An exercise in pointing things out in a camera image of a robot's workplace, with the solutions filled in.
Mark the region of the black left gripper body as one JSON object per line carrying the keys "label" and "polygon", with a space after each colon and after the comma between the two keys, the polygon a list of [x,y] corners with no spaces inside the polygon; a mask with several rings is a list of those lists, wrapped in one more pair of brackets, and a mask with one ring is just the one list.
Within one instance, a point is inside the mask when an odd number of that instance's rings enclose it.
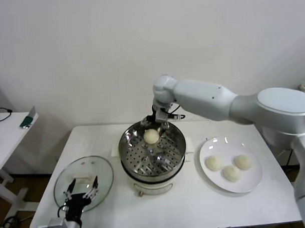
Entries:
{"label": "black left gripper body", "polygon": [[68,207],[65,215],[67,221],[80,220],[83,209],[91,202],[91,199],[85,196],[85,193],[71,195],[70,199],[65,200],[65,204]]}

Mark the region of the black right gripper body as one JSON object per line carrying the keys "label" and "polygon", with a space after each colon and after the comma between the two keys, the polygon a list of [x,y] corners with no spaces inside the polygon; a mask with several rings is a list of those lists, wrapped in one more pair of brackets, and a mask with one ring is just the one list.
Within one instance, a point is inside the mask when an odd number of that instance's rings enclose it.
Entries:
{"label": "black right gripper body", "polygon": [[159,108],[155,105],[152,105],[151,107],[152,113],[150,115],[147,115],[146,118],[152,118],[153,123],[159,123],[166,121],[166,114],[163,112],[162,108]]}

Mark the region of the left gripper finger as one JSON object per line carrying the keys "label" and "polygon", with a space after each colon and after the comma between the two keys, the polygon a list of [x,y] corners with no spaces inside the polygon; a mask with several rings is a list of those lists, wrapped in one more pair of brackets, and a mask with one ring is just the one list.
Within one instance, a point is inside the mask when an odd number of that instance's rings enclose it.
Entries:
{"label": "left gripper finger", "polygon": [[85,199],[93,199],[98,194],[98,177],[96,176],[92,188],[84,195]]}
{"label": "left gripper finger", "polygon": [[68,185],[67,190],[63,192],[65,201],[68,201],[71,199],[71,195],[72,195],[75,183],[76,183],[76,179],[73,179],[73,181]]}

